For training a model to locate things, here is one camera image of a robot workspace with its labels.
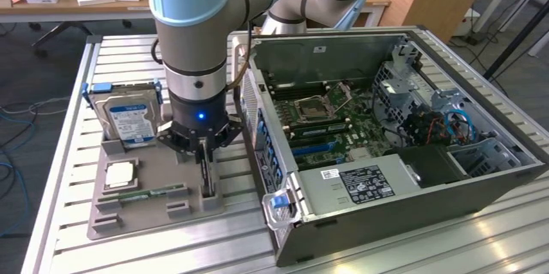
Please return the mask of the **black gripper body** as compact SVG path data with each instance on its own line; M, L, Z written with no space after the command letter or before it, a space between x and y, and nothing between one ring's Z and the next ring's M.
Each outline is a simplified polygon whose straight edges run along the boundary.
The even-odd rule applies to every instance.
M199 139L206 141L206 123L214 118L227 116L225 110L225 93L206 100L186 100L174 93L169 94L171 108L171 124L179 124L193 129Z

